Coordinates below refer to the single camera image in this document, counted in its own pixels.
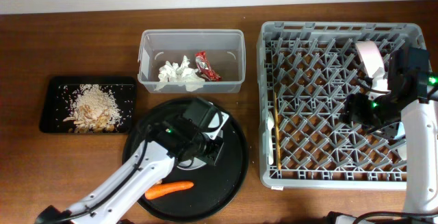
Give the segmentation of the white tissue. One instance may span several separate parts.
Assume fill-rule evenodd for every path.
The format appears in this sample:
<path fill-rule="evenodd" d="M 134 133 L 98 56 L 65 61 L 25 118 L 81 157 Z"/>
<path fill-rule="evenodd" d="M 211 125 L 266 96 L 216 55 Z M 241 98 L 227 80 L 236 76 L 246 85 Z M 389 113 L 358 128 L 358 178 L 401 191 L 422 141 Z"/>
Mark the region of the white tissue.
<path fill-rule="evenodd" d="M 185 55 L 180 64 L 169 63 L 159 68 L 159 83 L 155 91 L 160 91 L 169 83 L 179 83 L 179 86 L 185 86 L 188 92 L 194 92 L 203 87 L 205 79 L 198 75 L 199 70 L 189 67 L 190 59 Z"/>

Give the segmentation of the wooden chopstick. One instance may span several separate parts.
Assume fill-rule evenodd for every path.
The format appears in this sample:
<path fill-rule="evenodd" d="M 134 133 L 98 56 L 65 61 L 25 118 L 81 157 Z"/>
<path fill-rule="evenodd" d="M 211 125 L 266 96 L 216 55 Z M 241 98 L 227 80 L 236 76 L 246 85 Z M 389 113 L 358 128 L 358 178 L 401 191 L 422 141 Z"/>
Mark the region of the wooden chopstick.
<path fill-rule="evenodd" d="M 274 92 L 274 130 L 275 130 L 275 138 L 276 138 L 276 165 L 279 172 L 281 172 L 281 144 L 280 144 L 280 136 L 279 136 L 279 119 L 278 119 L 278 103 L 277 103 L 277 95 Z"/>

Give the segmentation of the light blue cup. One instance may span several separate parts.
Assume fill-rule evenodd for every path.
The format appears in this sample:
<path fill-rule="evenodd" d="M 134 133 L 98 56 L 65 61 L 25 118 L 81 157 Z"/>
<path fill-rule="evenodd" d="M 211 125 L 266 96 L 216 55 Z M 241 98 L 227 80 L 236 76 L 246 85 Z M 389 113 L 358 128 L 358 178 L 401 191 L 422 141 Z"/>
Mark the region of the light blue cup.
<path fill-rule="evenodd" d="M 389 142 L 393 142 L 393 146 L 401 160 L 407 160 L 407 140 L 402 122 L 381 128 L 380 135 Z"/>

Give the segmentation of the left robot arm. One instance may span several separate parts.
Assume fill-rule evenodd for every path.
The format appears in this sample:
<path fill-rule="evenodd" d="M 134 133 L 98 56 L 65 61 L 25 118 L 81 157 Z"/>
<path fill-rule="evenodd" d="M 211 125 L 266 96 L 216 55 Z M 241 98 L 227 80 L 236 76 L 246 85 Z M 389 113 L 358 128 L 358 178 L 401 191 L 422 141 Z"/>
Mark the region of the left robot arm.
<path fill-rule="evenodd" d="M 47 207 L 37 223 L 117 223 L 140 198 L 153 200 L 188 190 L 193 182 L 163 184 L 173 168 L 190 159 L 214 164 L 222 148 L 218 137 L 224 122 L 197 125 L 190 121 L 156 123 L 134 154 L 104 183 L 69 209 Z"/>

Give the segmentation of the white plastic fork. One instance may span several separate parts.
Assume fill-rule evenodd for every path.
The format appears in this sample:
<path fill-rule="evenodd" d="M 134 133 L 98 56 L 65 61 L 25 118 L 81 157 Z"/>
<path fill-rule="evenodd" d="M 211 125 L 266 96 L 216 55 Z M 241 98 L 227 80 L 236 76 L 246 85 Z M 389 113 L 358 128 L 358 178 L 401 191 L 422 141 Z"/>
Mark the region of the white plastic fork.
<path fill-rule="evenodd" d="M 268 164 L 273 165 L 274 150 L 273 150 L 273 141 L 272 141 L 272 129 L 274 128 L 274 117 L 271 112 L 268 112 L 267 128 L 268 128 Z"/>

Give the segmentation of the grey plate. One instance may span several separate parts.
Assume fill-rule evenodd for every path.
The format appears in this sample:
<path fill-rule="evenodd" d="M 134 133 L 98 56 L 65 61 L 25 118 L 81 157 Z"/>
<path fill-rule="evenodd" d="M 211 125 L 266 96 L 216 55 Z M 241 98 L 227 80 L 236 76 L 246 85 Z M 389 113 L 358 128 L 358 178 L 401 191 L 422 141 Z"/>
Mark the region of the grey plate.
<path fill-rule="evenodd" d="M 202 168 L 206 164 L 207 164 L 206 162 L 203 162 L 202 160 L 199 160 L 198 158 L 193 158 L 193 159 L 189 159 L 189 160 L 180 162 L 177 165 L 177 168 L 181 169 L 181 170 L 185 170 L 185 171 L 191 171 L 191 170 Z"/>

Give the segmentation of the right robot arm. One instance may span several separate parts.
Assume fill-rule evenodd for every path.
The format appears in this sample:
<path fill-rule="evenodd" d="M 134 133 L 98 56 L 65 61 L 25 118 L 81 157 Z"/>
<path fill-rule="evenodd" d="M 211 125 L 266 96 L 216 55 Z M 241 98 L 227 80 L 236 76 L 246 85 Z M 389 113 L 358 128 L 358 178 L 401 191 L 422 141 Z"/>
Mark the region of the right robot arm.
<path fill-rule="evenodd" d="M 389 92 L 374 100 L 365 94 L 348 95 L 343 123 L 364 125 L 369 133 L 401 122 L 407 142 L 407 191 L 401 212 L 368 212 L 358 217 L 330 212 L 327 223 L 370 223 L 384 216 L 386 223 L 437 222 L 437 74 L 430 70 L 430 54 L 410 47 L 392 53 Z"/>

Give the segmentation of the rice and food scraps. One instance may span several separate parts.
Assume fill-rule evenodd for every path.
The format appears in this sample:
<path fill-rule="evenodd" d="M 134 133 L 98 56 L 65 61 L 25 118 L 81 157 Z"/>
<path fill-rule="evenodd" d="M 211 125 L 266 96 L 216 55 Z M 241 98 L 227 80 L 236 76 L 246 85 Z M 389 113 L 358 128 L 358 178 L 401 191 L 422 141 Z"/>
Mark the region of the rice and food scraps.
<path fill-rule="evenodd" d="M 73 133 L 111 133 L 122 116 L 114 94 L 98 84 L 81 84 L 73 92 L 69 115 L 63 122 L 71 122 Z"/>

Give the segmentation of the orange carrot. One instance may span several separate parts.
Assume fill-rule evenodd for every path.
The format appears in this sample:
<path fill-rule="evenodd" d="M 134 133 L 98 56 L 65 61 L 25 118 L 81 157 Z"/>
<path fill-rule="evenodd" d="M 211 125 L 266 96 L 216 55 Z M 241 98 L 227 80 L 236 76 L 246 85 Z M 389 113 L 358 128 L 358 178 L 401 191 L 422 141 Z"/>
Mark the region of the orange carrot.
<path fill-rule="evenodd" d="M 182 181 L 172 182 L 167 184 L 157 184 L 149 188 L 144 196 L 148 200 L 157 199 L 173 192 L 191 189 L 194 186 L 193 182 Z"/>

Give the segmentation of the red snack wrapper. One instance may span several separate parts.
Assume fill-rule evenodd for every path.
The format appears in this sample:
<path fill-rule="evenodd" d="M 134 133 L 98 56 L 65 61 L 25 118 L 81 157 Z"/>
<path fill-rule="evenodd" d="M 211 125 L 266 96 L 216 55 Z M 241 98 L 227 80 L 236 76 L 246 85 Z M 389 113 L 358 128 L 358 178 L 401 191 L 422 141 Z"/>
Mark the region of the red snack wrapper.
<path fill-rule="evenodd" d="M 211 64 L 209 63 L 206 52 L 200 51 L 195 54 L 195 61 L 198 70 L 201 72 L 201 75 L 210 82 L 219 82 L 222 80 L 221 76 L 212 69 Z"/>

